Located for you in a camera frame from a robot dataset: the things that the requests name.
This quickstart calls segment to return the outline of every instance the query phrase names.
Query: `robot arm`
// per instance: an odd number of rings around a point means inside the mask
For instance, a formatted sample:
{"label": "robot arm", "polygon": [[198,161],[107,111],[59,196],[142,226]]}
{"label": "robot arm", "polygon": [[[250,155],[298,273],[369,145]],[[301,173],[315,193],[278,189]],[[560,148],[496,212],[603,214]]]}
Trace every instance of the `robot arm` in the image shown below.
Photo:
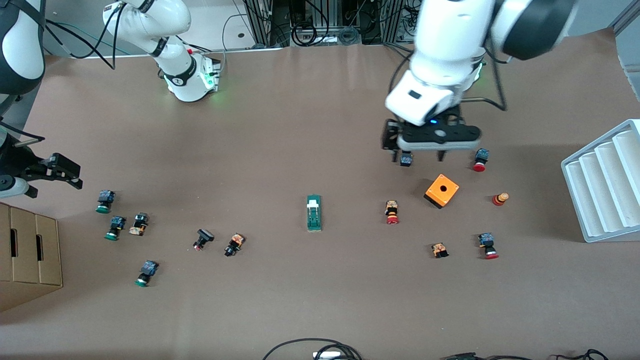
{"label": "robot arm", "polygon": [[[459,105],[476,79],[486,39],[515,58],[537,57],[566,35],[576,8],[576,0],[423,0],[410,68],[385,101],[404,120],[394,124],[398,147],[476,147],[480,130],[464,125]],[[451,117],[455,129],[447,124]]]}
{"label": "robot arm", "polygon": [[[114,12],[117,18],[111,20]],[[191,54],[176,37],[191,27],[182,0],[120,1],[106,6],[102,18],[110,33],[153,57],[178,99],[193,102],[217,91],[220,61]]]}
{"label": "robot arm", "polygon": [[0,0],[0,115],[44,75],[44,0]]}
{"label": "robot arm", "polygon": [[[0,121],[18,95],[33,90],[44,75],[42,33],[45,0],[0,0]],[[39,158],[12,135],[0,132],[0,199],[38,190],[28,181],[66,181],[81,189],[80,166],[61,154]]]}

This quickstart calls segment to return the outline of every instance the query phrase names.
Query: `cardboard box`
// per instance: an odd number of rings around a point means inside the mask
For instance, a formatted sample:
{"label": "cardboard box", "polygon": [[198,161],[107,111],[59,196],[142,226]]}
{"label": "cardboard box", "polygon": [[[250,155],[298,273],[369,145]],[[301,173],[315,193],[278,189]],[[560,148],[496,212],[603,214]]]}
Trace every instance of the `cardboard box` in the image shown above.
{"label": "cardboard box", "polygon": [[60,288],[56,219],[0,203],[0,312]]}

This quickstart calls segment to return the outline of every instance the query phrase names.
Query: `orange box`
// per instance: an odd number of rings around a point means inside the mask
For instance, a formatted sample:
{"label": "orange box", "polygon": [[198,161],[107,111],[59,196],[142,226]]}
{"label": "orange box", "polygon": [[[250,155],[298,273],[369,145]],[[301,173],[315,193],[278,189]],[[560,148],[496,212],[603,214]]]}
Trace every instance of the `orange box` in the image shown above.
{"label": "orange box", "polygon": [[427,191],[424,192],[424,198],[434,204],[436,208],[442,209],[451,201],[451,198],[459,188],[460,187],[449,180],[448,177],[440,174],[438,178],[433,181],[433,184],[429,186]]}

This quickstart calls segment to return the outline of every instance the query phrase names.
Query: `red cylindrical part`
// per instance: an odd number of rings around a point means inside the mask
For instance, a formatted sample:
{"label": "red cylindrical part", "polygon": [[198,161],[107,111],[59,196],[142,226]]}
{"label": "red cylindrical part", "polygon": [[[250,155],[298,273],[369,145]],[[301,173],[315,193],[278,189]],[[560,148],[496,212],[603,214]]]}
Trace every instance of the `red cylindrical part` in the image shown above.
{"label": "red cylindrical part", "polygon": [[486,166],[483,163],[476,163],[473,167],[476,172],[483,172],[486,170]]}
{"label": "red cylindrical part", "polygon": [[502,206],[504,205],[504,203],[507,201],[508,198],[509,198],[509,194],[499,193],[498,195],[493,197],[492,199],[493,205]]}

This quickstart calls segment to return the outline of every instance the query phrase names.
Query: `white cable connector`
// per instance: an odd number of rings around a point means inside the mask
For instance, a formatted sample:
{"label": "white cable connector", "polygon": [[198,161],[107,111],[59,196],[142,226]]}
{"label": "white cable connector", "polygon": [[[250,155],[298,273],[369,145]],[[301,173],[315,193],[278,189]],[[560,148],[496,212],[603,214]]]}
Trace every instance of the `white cable connector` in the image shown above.
{"label": "white cable connector", "polygon": [[[317,351],[314,352],[314,359],[316,358],[317,353]],[[333,358],[340,357],[340,355],[342,355],[342,353],[340,353],[339,351],[323,351],[322,353],[320,353],[320,357],[318,357],[318,360],[331,360]]]}

